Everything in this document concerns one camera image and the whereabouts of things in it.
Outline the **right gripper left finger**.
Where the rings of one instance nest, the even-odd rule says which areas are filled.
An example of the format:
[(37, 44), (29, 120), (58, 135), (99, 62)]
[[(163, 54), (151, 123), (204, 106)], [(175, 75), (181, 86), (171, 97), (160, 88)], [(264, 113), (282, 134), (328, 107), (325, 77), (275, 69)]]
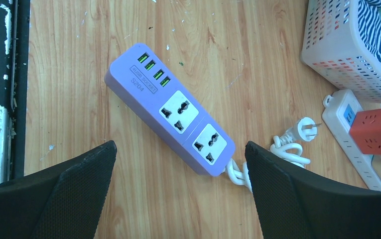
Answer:
[(92, 239), (116, 161), (110, 140), (0, 184), (0, 239)]

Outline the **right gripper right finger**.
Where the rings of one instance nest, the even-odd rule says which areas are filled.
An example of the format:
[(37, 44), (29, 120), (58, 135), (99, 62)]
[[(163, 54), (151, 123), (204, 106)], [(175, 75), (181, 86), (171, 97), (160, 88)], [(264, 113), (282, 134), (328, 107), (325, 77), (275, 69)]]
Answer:
[(265, 239), (381, 239), (381, 192), (340, 183), (249, 141), (250, 183)]

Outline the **white long power strip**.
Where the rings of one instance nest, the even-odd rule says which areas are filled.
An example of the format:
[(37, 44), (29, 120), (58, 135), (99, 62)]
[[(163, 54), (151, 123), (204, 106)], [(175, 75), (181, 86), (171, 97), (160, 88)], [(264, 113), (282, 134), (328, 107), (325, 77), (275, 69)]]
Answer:
[(381, 191), (381, 179), (372, 167), (374, 155), (362, 154), (349, 134), (358, 112), (365, 111), (351, 90), (339, 90), (323, 100), (322, 119), (371, 190)]

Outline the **purple power strip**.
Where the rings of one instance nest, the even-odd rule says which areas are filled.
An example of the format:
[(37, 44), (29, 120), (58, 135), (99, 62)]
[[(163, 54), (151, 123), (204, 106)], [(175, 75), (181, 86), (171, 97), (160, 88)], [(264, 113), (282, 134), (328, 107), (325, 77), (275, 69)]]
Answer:
[(225, 171), (235, 143), (146, 44), (114, 60), (105, 83), (194, 172)]

